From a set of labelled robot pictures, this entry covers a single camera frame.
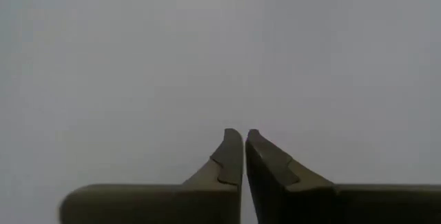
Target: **gray background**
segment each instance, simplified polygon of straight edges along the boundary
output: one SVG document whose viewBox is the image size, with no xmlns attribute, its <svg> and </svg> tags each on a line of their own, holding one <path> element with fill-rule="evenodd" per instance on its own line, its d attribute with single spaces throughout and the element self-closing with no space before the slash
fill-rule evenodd
<svg viewBox="0 0 441 224">
<path fill-rule="evenodd" d="M 335 182 L 441 183 L 440 20 L 440 0 L 0 0 L 1 222 L 180 183 L 227 127 Z"/>
</svg>

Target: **plain backdrop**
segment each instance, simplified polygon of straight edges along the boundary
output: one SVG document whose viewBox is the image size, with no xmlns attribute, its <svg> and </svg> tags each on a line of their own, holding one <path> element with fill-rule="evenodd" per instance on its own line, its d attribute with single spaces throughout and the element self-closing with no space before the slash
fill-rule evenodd
<svg viewBox="0 0 441 224">
<path fill-rule="evenodd" d="M 441 184 L 440 3 L 0 0 L 1 222 L 181 183 L 229 127 L 335 182 Z"/>
</svg>

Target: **white wall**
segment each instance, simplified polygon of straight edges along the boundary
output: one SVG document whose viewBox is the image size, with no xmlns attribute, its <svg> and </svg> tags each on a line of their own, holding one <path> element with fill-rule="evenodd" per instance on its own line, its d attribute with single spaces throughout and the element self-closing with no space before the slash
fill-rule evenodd
<svg viewBox="0 0 441 224">
<path fill-rule="evenodd" d="M 2 223 L 180 183 L 226 127 L 335 182 L 441 183 L 439 2 L 0 0 Z"/>
</svg>

